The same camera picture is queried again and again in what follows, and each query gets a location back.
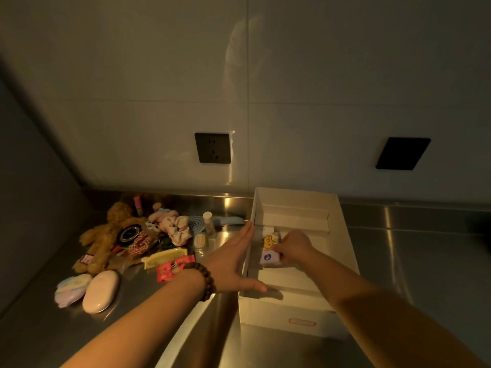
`black switch plate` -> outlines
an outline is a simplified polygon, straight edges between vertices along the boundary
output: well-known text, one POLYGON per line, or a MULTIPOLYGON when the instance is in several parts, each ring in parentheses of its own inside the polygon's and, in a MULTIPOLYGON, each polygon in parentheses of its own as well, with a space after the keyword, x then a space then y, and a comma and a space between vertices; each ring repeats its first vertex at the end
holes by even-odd
POLYGON ((200 163, 230 164, 230 137, 223 133, 195 133, 200 163))
POLYGON ((430 142, 430 138, 390 137, 378 159, 376 168, 413 170, 430 142))

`bracelet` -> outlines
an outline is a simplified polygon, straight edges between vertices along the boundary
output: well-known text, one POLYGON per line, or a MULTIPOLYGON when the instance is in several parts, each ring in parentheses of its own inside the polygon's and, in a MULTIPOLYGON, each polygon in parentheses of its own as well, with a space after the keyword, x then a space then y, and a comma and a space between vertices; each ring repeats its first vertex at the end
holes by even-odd
POLYGON ((201 272, 201 275, 203 275, 203 277, 205 278, 205 294, 203 295, 203 298, 201 298, 200 301, 201 302, 207 301, 208 299, 210 299, 215 289, 215 286, 213 284, 213 278, 210 272, 206 269, 205 266, 203 266, 198 262, 190 262, 186 264, 183 269, 186 270, 188 268, 193 268, 195 270, 198 270, 199 272, 201 272))

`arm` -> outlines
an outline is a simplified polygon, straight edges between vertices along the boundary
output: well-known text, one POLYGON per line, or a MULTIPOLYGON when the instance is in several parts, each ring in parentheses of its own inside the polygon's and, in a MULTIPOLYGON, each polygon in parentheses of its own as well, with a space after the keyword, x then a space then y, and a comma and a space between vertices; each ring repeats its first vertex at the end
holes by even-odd
POLYGON ((445 328, 314 249, 302 231, 291 231, 273 250, 312 278, 375 367, 485 367, 445 328))
MULTIPOLYGON (((247 223, 203 264, 214 279, 217 292, 266 291, 255 279, 239 275, 254 226, 247 223)), ((194 269, 181 271, 171 282, 96 336, 62 368, 140 368, 162 344, 167 344, 203 296, 205 281, 194 269)))

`open box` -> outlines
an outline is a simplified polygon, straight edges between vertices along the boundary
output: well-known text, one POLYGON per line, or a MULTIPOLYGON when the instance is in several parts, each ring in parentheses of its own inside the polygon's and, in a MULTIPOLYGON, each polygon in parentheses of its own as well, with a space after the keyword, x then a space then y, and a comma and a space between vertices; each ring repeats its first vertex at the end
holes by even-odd
POLYGON ((261 295, 239 293, 242 324, 343 339, 348 330, 314 282, 295 267, 259 264, 262 227, 273 226, 280 236, 302 229, 312 245, 359 273, 353 246, 337 195, 257 187, 251 221, 256 232, 243 267, 244 276, 260 279, 271 289, 261 295))

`person's left hand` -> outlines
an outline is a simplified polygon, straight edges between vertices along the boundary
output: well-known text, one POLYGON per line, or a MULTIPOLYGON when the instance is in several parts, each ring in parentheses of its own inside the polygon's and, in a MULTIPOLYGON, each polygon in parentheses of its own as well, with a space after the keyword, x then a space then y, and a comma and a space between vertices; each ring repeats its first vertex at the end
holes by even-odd
POLYGON ((243 278, 242 265, 246 258, 254 225, 251 221, 224 245, 205 257, 203 265, 210 272, 216 292, 260 291, 266 292, 266 284, 251 278, 243 278))

